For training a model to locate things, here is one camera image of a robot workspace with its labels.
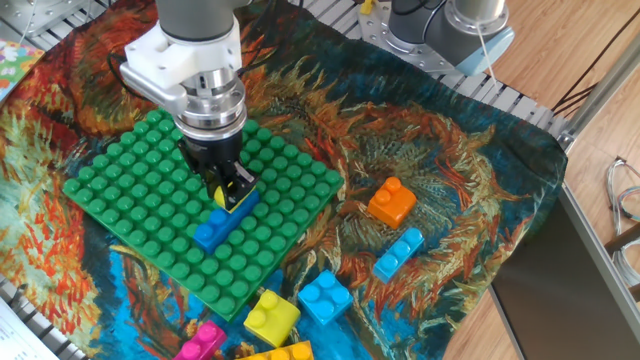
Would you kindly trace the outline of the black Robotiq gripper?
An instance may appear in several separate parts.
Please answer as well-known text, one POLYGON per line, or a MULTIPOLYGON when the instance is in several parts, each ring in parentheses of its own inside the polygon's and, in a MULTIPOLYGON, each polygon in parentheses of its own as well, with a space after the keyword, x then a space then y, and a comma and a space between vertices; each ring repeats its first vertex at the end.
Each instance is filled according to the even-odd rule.
POLYGON ((211 196, 226 211, 231 211, 233 203, 240 203, 255 188, 259 176, 246 169, 240 161, 243 134, 204 141, 183 136, 178 141, 183 158, 194 174, 205 177, 209 170, 211 196))

